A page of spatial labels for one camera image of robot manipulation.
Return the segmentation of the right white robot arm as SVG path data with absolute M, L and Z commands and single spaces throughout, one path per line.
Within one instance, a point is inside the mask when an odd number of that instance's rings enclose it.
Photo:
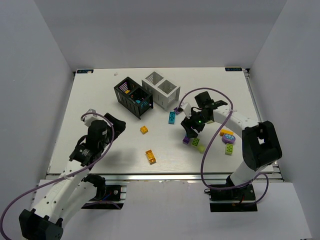
M 227 127 L 241 138 L 242 159 L 239 167 L 227 177 L 224 190 L 232 190 L 251 184 L 261 171 L 282 157 L 282 149 L 272 122 L 252 120 L 234 109 L 230 98 L 226 101 L 211 99 L 210 88 L 201 87 L 195 96 L 196 107 L 179 102 L 177 110 L 185 114 L 181 122 L 189 139 L 195 139 L 210 122 L 220 124 L 207 147 L 210 148 L 222 128 Z

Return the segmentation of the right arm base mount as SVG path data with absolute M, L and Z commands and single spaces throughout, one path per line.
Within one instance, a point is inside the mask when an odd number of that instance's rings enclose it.
M 213 190 L 206 188 L 212 213 L 257 212 L 256 195 L 250 184 L 231 190 Z

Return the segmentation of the purple long lego brick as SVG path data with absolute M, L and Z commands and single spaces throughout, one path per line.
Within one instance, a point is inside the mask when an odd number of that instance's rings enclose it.
M 181 113 L 180 109 L 178 107 L 174 108 L 174 112 L 176 115 L 179 115 Z

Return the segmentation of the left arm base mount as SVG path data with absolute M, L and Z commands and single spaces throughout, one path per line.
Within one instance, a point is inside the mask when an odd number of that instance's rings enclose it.
M 82 206 L 86 210 L 121 210 L 124 205 L 124 185 L 106 184 L 106 179 L 96 174 L 88 174 L 81 181 L 94 187 L 94 197 Z

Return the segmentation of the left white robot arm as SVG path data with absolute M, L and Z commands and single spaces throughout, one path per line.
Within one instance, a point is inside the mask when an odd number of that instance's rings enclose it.
M 59 240 L 64 226 L 92 200 L 106 203 L 110 192 L 105 178 L 92 174 L 93 164 L 99 160 L 114 140 L 125 131 L 126 123 L 106 113 L 88 112 L 81 120 L 87 134 L 76 143 L 65 169 L 46 195 L 31 210 L 19 215 L 22 236 L 27 240 Z

